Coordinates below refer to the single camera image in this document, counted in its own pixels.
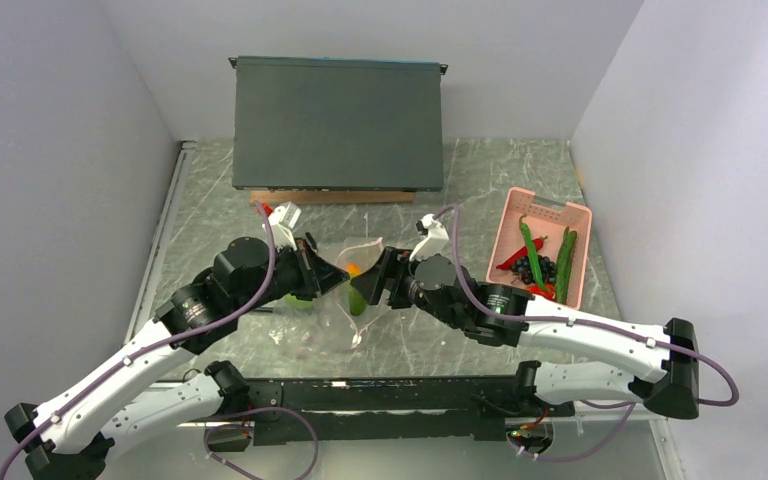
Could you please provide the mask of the orange-green mango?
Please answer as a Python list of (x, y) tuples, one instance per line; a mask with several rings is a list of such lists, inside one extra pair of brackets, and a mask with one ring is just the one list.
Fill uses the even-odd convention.
[[(347, 271), (351, 279), (354, 279), (358, 275), (362, 274), (362, 270), (354, 263), (349, 263), (347, 265)], [(364, 300), (362, 294), (353, 286), (352, 283), (350, 283), (348, 286), (347, 299), (349, 313), (352, 316), (360, 316), (364, 313), (365, 309), (367, 308), (367, 303)]]

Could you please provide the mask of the red strawberry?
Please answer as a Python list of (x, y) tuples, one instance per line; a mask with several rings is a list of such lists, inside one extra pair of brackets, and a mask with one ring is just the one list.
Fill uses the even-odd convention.
[(549, 301), (556, 300), (555, 288), (552, 284), (546, 284), (544, 287), (540, 287), (537, 284), (528, 285), (526, 291), (532, 295), (545, 298)]

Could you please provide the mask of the long green chili pepper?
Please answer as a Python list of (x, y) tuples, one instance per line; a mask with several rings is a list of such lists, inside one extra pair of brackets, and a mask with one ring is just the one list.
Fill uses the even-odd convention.
[(526, 246), (528, 249), (527, 258), (529, 260), (529, 266), (534, 279), (534, 283), (539, 285), (540, 287), (544, 287), (545, 282), (544, 282), (542, 270), (540, 267), (538, 252), (535, 250), (534, 245), (532, 243), (533, 238), (531, 235), (530, 228), (526, 222), (525, 214), (519, 217), (519, 229), (523, 237), (524, 246)]

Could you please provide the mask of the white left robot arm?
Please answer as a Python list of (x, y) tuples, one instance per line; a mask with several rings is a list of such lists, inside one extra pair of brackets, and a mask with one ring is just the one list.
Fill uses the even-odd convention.
[(317, 299), (350, 275), (319, 256), (309, 238), (276, 247), (240, 237), (212, 266), (176, 290), (111, 358), (62, 394), (19, 403), (5, 415), (34, 479), (95, 479), (115, 456), (192, 419), (239, 417), (250, 386), (229, 361), (166, 393), (150, 386), (237, 329), (241, 315), (291, 294)]

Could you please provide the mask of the clear pink-dotted zip bag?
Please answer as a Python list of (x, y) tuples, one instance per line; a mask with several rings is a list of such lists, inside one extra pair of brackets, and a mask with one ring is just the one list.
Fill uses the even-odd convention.
[[(365, 270), (382, 251), (381, 237), (348, 237), (319, 244), (319, 255), (346, 271), (349, 263)], [(389, 308), (384, 304), (367, 305), (362, 315), (352, 316), (347, 299), (349, 284), (313, 300), (314, 308), (309, 311), (289, 309), (283, 299), (275, 303), (268, 316), (273, 343), (295, 358), (336, 356), (357, 350), (368, 339), (372, 325), (386, 316)]]

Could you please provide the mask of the green apple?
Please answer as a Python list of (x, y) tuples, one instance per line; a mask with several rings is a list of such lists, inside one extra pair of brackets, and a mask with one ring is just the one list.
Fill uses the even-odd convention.
[(284, 296), (283, 301), (287, 308), (299, 311), (309, 311), (313, 309), (315, 305), (313, 300), (303, 300), (292, 294)]

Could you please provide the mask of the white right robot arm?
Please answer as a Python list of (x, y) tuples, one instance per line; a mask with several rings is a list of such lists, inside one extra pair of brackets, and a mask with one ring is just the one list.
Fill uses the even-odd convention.
[(564, 350), (577, 364), (525, 361), (511, 401), (534, 415), (541, 408), (581, 400), (640, 404), (657, 415), (699, 415), (698, 361), (690, 322), (664, 328), (610, 320), (508, 285), (480, 282), (442, 255), (412, 260), (386, 248), (351, 281), (369, 305), (416, 308), (468, 339), (490, 347)]

